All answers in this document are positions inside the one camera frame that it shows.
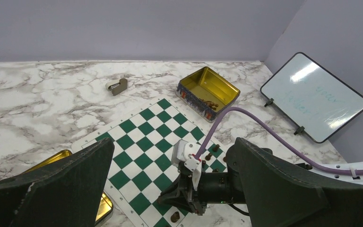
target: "cable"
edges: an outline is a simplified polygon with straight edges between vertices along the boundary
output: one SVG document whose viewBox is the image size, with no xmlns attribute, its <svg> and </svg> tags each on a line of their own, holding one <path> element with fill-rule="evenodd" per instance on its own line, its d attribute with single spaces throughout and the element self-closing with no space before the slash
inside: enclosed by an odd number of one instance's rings
<svg viewBox="0 0 363 227">
<path fill-rule="evenodd" d="M 234 206 L 233 204 L 228 204 L 231 208 L 233 208 L 235 211 L 245 215 L 245 216 L 249 216 L 250 214 L 248 212 L 242 211 L 241 209 L 237 208 L 236 206 Z"/>
<path fill-rule="evenodd" d="M 230 111 L 238 111 L 240 113 L 243 113 L 247 116 L 249 116 L 250 118 L 252 118 L 253 120 L 255 120 L 258 124 L 260 124 L 264 129 L 266 129 L 273 137 L 275 137 L 275 139 L 277 139 L 280 143 L 282 143 L 285 147 L 287 147 L 289 150 L 291 150 L 293 153 L 295 153 L 298 157 L 300 157 L 302 160 L 304 160 L 305 162 L 307 162 L 308 164 L 312 165 L 314 168 L 317 168 L 319 170 L 328 172 L 328 173 L 332 173 L 332 174 L 339 174 L 339 175 L 352 175 L 351 170 L 343 170 L 343 169 L 332 169 L 332 168 L 328 168 L 325 166 L 322 166 L 314 161 L 312 161 L 311 159 L 309 159 L 308 157 L 306 157 L 304 154 L 302 154 L 300 151 L 296 150 L 295 148 L 293 148 L 290 144 L 288 144 L 285 140 L 283 140 L 280 136 L 278 136 L 270 127 L 268 127 L 264 122 L 262 122 L 258 117 L 256 117 L 255 115 L 253 115 L 252 113 L 241 109 L 239 107 L 228 107 L 226 109 L 224 109 L 220 115 L 217 117 L 216 121 L 214 122 L 214 124 L 212 125 L 211 129 L 208 132 L 208 135 L 205 137 L 204 142 L 202 143 L 201 147 L 198 149 L 197 154 L 195 155 L 196 159 L 199 159 L 199 157 L 201 157 L 201 155 L 205 152 L 205 147 L 207 146 L 209 140 L 211 139 L 212 135 L 214 134 L 217 126 L 219 125 L 219 123 L 221 122 L 221 120 L 223 119 L 223 117 Z M 363 175 L 363 170 L 355 170 L 355 174 L 356 175 Z"/>
</svg>

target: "open tin box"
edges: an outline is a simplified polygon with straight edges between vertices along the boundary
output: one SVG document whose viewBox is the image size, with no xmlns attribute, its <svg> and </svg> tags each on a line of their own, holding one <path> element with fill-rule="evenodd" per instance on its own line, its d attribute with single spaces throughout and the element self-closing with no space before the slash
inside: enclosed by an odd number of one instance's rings
<svg viewBox="0 0 363 227">
<path fill-rule="evenodd" d="M 209 67 L 180 80 L 176 95 L 208 122 L 233 105 L 240 90 Z"/>
<path fill-rule="evenodd" d="M 47 158 L 43 162 L 37 164 L 36 166 L 26 170 L 24 173 L 33 171 L 35 169 L 38 169 L 42 166 L 45 166 L 47 164 L 50 164 L 52 162 L 56 162 L 62 158 L 68 157 L 72 155 L 70 150 L 62 150 L 59 153 Z M 96 214 L 95 218 L 95 226 L 101 226 L 108 218 L 111 217 L 111 214 L 113 212 L 113 203 L 111 199 L 105 194 L 105 192 L 102 193 L 101 201 L 99 203 L 98 213 Z"/>
</svg>

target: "green square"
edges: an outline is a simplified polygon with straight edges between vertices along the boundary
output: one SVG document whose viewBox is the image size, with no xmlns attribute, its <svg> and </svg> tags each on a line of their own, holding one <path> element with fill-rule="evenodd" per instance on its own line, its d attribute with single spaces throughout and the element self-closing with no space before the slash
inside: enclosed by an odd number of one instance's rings
<svg viewBox="0 0 363 227">
<path fill-rule="evenodd" d="M 156 210 L 163 216 L 163 215 L 165 215 L 167 212 L 168 212 L 168 210 L 170 209 L 170 208 L 172 208 L 172 206 L 171 205 L 168 205 L 168 204 L 159 204 L 157 201 L 155 201 L 153 204 L 152 204 L 155 208 L 156 208 Z"/>
<path fill-rule="evenodd" d="M 212 144 L 212 146 L 208 148 L 208 151 L 211 152 L 211 154 L 213 154 L 215 157 L 219 157 L 223 151 L 221 148 L 218 148 L 217 151 L 213 151 L 212 148 L 214 148 L 215 146 L 216 146 L 216 144 Z"/>
<path fill-rule="evenodd" d="M 166 99 L 162 99 L 161 101 L 159 101 L 158 105 L 164 110 L 171 106 L 171 104 Z"/>
<path fill-rule="evenodd" d="M 144 152 L 146 152 L 154 145 L 147 137 L 140 139 L 136 144 Z"/>
<path fill-rule="evenodd" d="M 141 193 L 130 201 L 129 204 L 138 215 L 141 215 L 151 205 L 149 200 Z"/>
<path fill-rule="evenodd" d="M 172 117 L 165 111 L 162 111 L 160 113 L 158 113 L 157 117 L 163 122 L 167 122 L 169 119 L 171 119 Z"/>
<path fill-rule="evenodd" d="M 126 167 L 130 162 L 133 160 L 126 154 L 126 152 L 122 152 L 118 154 L 116 157 L 113 158 L 116 164 L 120 167 L 120 169 L 123 169 Z"/>
<path fill-rule="evenodd" d="M 180 125 L 187 121 L 187 118 L 181 113 L 178 113 L 176 116 L 173 117 L 173 119 L 177 121 Z"/>
<path fill-rule="evenodd" d="M 107 132 L 98 136 L 97 138 L 95 138 L 95 140 L 100 141 L 100 140 L 103 140 L 104 138 L 110 138 L 112 140 L 112 142 L 115 142 L 115 140 L 112 138 L 112 136 L 110 136 L 109 133 L 107 133 Z"/>
<path fill-rule="evenodd" d="M 186 216 L 186 215 L 189 213 L 188 211 L 183 210 L 183 209 L 180 209 L 180 208 L 179 208 L 179 210 L 180 210 L 180 212 L 181 212 L 184 216 Z"/>
<path fill-rule="evenodd" d="M 204 133 L 202 133 L 198 127 L 195 127 L 195 129 L 191 130 L 191 134 L 196 140 L 200 140 L 202 137 L 204 137 Z"/>
<path fill-rule="evenodd" d="M 204 169 L 204 171 L 207 171 L 207 169 L 209 168 L 208 164 L 205 163 L 204 167 L 202 167 Z"/>
<path fill-rule="evenodd" d="M 140 112 L 140 115 L 146 120 L 148 121 L 149 119 L 153 118 L 155 116 L 155 114 L 149 110 L 149 109 L 145 109 L 143 111 Z"/>
<path fill-rule="evenodd" d="M 161 218 L 155 225 L 154 227 L 166 227 L 166 226 L 170 226 L 170 224 L 164 219 Z"/>
<path fill-rule="evenodd" d="M 215 161 L 211 165 L 211 169 L 212 170 L 219 169 L 219 172 L 223 173 L 226 167 L 221 162 L 219 162 L 218 159 L 215 159 Z"/>
<path fill-rule="evenodd" d="M 164 173 L 162 173 L 157 179 L 154 180 L 154 184 L 163 192 L 172 184 L 172 181 L 169 180 L 169 178 Z"/>
<path fill-rule="evenodd" d="M 157 158 L 155 160 L 155 163 L 158 165 L 158 167 L 162 171 L 167 170 L 169 168 L 169 166 L 171 166 L 171 162 L 165 154 L 163 154 L 159 158 Z"/>
<path fill-rule="evenodd" d="M 111 177 L 109 179 L 109 181 L 115 186 L 115 188 L 120 189 L 125 184 L 127 184 L 127 182 L 129 182 L 130 179 L 121 170 L 120 172 L 115 174 L 113 177 Z"/>
<path fill-rule="evenodd" d="M 126 150 L 127 148 L 129 148 L 131 145 L 134 144 L 134 141 L 128 135 L 124 135 L 120 139 L 118 139 L 116 143 L 119 144 L 119 146 L 123 150 Z"/>
<path fill-rule="evenodd" d="M 183 138 L 189 133 L 189 131 L 187 131 L 183 127 L 179 126 L 177 129 L 175 129 L 173 131 L 173 133 L 176 134 L 176 136 Z"/>
<path fill-rule="evenodd" d="M 145 172 L 139 173 L 132 180 L 140 191 L 144 190 L 152 181 Z"/>
<path fill-rule="evenodd" d="M 144 124 L 140 125 L 138 129 L 140 129 L 140 131 L 144 135 L 148 135 L 150 132 L 154 130 L 154 128 L 150 124 L 148 124 L 148 122 L 145 122 Z"/>
<path fill-rule="evenodd" d="M 145 169 L 149 164 L 153 163 L 153 161 L 146 155 L 142 154 L 140 157 L 136 158 L 134 162 L 141 168 Z"/>
<path fill-rule="evenodd" d="M 165 139 L 162 139 L 157 144 L 155 144 L 155 147 L 157 147 L 160 151 L 165 153 L 167 150 L 169 150 L 172 147 L 172 145 Z"/>
<path fill-rule="evenodd" d="M 129 133 L 131 130 L 136 128 L 136 126 L 130 120 L 126 120 L 125 122 L 119 124 L 119 126 L 121 129 L 123 129 L 123 131 L 125 131 L 125 133 Z"/>
<path fill-rule="evenodd" d="M 162 137 L 166 137 L 167 135 L 169 135 L 172 130 L 170 130 L 168 128 L 168 126 L 166 126 L 165 124 L 159 126 L 156 131 L 162 136 Z"/>
</svg>

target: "white cable clip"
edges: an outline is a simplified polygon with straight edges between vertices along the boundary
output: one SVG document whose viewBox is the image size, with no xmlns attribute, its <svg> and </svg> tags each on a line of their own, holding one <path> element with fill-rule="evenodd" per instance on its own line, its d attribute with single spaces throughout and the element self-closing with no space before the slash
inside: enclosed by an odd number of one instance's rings
<svg viewBox="0 0 363 227">
<path fill-rule="evenodd" d="M 350 166 L 350 171 L 351 171 L 351 176 L 353 178 L 357 178 L 357 174 L 355 174 L 356 169 L 354 169 L 354 167 Z"/>
</svg>

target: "white square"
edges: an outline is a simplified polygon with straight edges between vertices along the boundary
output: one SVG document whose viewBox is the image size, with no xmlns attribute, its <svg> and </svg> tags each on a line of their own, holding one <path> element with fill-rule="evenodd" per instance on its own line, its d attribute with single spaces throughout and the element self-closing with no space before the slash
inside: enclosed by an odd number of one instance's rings
<svg viewBox="0 0 363 227">
<path fill-rule="evenodd" d="M 142 169 L 135 163 L 131 162 L 126 167 L 123 168 L 124 174 L 129 178 L 133 179 L 136 177 L 139 173 L 141 173 Z"/>
<path fill-rule="evenodd" d="M 115 176 L 120 170 L 120 167 L 112 160 L 111 167 L 109 167 L 108 178 Z"/>
<path fill-rule="evenodd" d="M 175 212 L 179 212 L 179 214 L 180 214 L 180 219 L 177 221 L 177 222 L 175 222 L 175 223 L 173 223 L 173 222 L 171 222 L 170 221 L 170 217 L 172 216 L 172 214 L 174 214 Z M 183 215 L 183 213 L 181 213 L 180 211 L 179 211 L 179 209 L 177 209 L 176 207 L 171 207 L 166 213 L 165 213 L 165 215 L 164 215 L 164 219 L 169 223 L 169 225 L 171 225 L 172 227 L 176 227 L 176 226 L 178 226 L 179 224 L 180 224 L 180 222 L 183 220 L 183 218 L 184 218 L 184 215 Z"/>
<path fill-rule="evenodd" d="M 144 153 L 143 150 L 137 146 L 137 144 L 131 145 L 125 150 L 125 152 L 131 159 L 133 159 L 133 161 Z"/>
<path fill-rule="evenodd" d="M 158 196 L 161 194 L 161 190 L 154 183 L 151 183 L 141 193 L 143 193 L 150 203 L 153 203 L 156 199 L 158 199 Z"/>
<path fill-rule="evenodd" d="M 199 140 L 198 140 L 198 142 L 199 142 L 200 144 L 202 144 L 202 142 L 204 142 L 204 140 L 205 140 L 205 137 L 206 137 L 206 135 L 205 135 L 205 136 L 203 136 L 201 139 L 199 139 Z"/>
<path fill-rule="evenodd" d="M 155 115 L 158 115 L 160 112 L 163 111 L 162 107 L 160 107 L 158 104 L 153 104 L 149 107 L 149 110 L 152 111 Z"/>
<path fill-rule="evenodd" d="M 172 153 L 173 153 L 173 147 L 169 148 L 167 151 L 165 151 L 165 156 L 171 160 L 172 159 Z"/>
<path fill-rule="evenodd" d="M 174 146 L 177 142 L 179 142 L 180 137 L 176 136 L 176 134 L 171 132 L 169 135 L 165 137 L 165 140 Z"/>
<path fill-rule="evenodd" d="M 146 120 L 140 114 L 130 118 L 130 121 L 133 122 L 133 124 L 137 127 L 146 122 Z"/>
<path fill-rule="evenodd" d="M 164 174 L 173 182 L 176 180 L 176 178 L 179 176 L 179 173 L 177 172 L 177 167 L 170 166 L 164 171 Z"/>
<path fill-rule="evenodd" d="M 176 116 L 178 113 L 179 113 L 179 111 L 178 110 L 176 110 L 176 108 L 174 108 L 173 106 L 170 106 L 170 107 L 168 107 L 166 110 L 165 110 L 171 117 L 174 117 L 174 116 Z"/>
<path fill-rule="evenodd" d="M 113 151 L 113 156 L 112 157 L 116 157 L 120 153 L 123 152 L 123 148 L 121 148 L 120 145 L 117 142 L 113 142 L 113 144 L 115 145 L 115 151 Z"/>
<path fill-rule="evenodd" d="M 119 189 L 123 197 L 128 201 L 132 201 L 138 194 L 140 194 L 140 189 L 134 184 L 134 182 L 129 181 L 122 188 Z"/>
<path fill-rule="evenodd" d="M 114 139 L 118 140 L 122 138 L 124 135 L 126 135 L 125 131 L 121 129 L 121 127 L 118 125 L 114 127 L 113 129 L 108 131 L 108 134 Z"/>
<path fill-rule="evenodd" d="M 205 146 L 205 149 L 209 149 L 214 143 L 212 141 L 209 141 L 208 144 Z"/>
<path fill-rule="evenodd" d="M 190 121 L 186 121 L 185 123 L 183 123 L 181 125 L 185 130 L 187 131 L 192 131 L 193 129 L 195 129 L 196 125 L 194 125 L 193 123 L 191 123 Z"/>
<path fill-rule="evenodd" d="M 149 227 L 153 227 L 161 218 L 162 215 L 153 205 L 150 205 L 140 217 L 145 221 Z"/>
<path fill-rule="evenodd" d="M 149 164 L 149 166 L 145 168 L 144 172 L 151 179 L 151 181 L 154 181 L 159 177 L 159 175 L 162 174 L 162 170 L 158 167 L 158 165 L 155 162 Z"/>
<path fill-rule="evenodd" d="M 153 161 L 157 160 L 163 153 L 157 147 L 153 146 L 145 154 Z"/>
<path fill-rule="evenodd" d="M 208 169 L 207 170 L 205 170 L 205 173 L 211 173 L 212 172 L 212 168 L 211 167 L 208 167 Z"/>
<path fill-rule="evenodd" d="M 130 139 L 132 139 L 135 143 L 137 143 L 138 141 L 140 141 L 140 139 L 144 138 L 144 134 L 140 131 L 140 129 L 135 128 L 133 130 L 131 130 L 131 132 L 129 132 L 127 134 Z"/>
<path fill-rule="evenodd" d="M 180 125 L 177 121 L 175 121 L 173 118 L 169 119 L 167 122 L 165 122 L 165 125 L 168 126 L 168 128 L 172 131 L 177 129 Z"/>
<path fill-rule="evenodd" d="M 151 143 L 153 143 L 154 145 L 157 144 L 159 141 L 161 141 L 163 139 L 163 137 L 161 136 L 161 134 L 159 134 L 156 130 L 150 132 L 147 135 L 147 138 L 151 141 Z"/>
<path fill-rule="evenodd" d="M 187 133 L 187 135 L 185 135 L 183 137 L 183 140 L 187 141 L 187 142 L 191 142 L 191 143 L 196 143 L 197 142 L 197 140 L 194 138 L 194 136 L 191 133 Z"/>
<path fill-rule="evenodd" d="M 164 123 L 157 116 L 155 116 L 148 120 L 148 124 L 150 124 L 154 129 L 157 129 L 159 126 L 163 125 Z"/>
</svg>

